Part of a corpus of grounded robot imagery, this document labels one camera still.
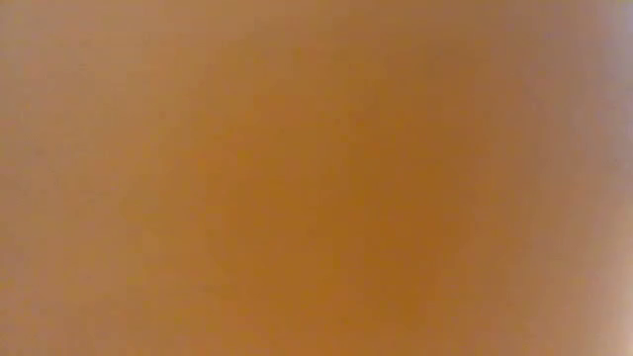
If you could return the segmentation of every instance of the blurred surface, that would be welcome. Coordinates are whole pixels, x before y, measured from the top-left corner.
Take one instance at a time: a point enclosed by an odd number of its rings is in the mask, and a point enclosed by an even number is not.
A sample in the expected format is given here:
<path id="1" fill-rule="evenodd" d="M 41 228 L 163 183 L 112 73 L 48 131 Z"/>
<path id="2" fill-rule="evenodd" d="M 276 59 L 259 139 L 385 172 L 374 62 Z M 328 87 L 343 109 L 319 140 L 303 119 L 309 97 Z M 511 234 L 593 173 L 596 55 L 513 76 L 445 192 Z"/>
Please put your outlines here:
<path id="1" fill-rule="evenodd" d="M 628 354 L 633 10 L 527 3 L 3 2 L 0 354 Z"/>

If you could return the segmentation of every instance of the brown surface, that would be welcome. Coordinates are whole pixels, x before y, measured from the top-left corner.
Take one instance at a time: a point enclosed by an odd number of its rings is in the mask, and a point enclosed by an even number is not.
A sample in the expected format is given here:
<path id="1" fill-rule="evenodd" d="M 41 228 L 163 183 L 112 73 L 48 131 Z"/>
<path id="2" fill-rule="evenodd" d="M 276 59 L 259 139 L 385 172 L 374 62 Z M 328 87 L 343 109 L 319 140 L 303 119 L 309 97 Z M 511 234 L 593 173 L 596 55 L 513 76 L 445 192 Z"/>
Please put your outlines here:
<path id="1" fill-rule="evenodd" d="M 0 5 L 0 355 L 628 354 L 628 5 L 101 3 Z"/>

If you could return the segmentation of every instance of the orange surface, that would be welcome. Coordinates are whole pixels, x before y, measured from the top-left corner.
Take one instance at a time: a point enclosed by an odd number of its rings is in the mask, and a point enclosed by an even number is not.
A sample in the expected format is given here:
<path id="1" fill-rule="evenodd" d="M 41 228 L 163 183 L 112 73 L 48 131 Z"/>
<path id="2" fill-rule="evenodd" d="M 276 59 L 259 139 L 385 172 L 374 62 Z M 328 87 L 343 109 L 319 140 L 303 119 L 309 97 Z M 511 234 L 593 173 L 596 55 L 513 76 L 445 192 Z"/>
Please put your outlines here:
<path id="1" fill-rule="evenodd" d="M 0 355 L 627 355 L 633 10 L 434 3 L 0 4 Z"/>

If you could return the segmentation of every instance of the skin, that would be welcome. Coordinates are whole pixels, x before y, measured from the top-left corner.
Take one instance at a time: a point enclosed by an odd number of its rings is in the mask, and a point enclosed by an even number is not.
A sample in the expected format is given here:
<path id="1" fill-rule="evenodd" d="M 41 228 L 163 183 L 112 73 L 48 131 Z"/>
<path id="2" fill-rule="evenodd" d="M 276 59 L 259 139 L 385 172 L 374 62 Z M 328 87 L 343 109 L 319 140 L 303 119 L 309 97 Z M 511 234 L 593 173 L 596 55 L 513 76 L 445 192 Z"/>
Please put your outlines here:
<path id="1" fill-rule="evenodd" d="M 630 349 L 626 4 L 171 3 L 0 5 L 0 354 Z"/>

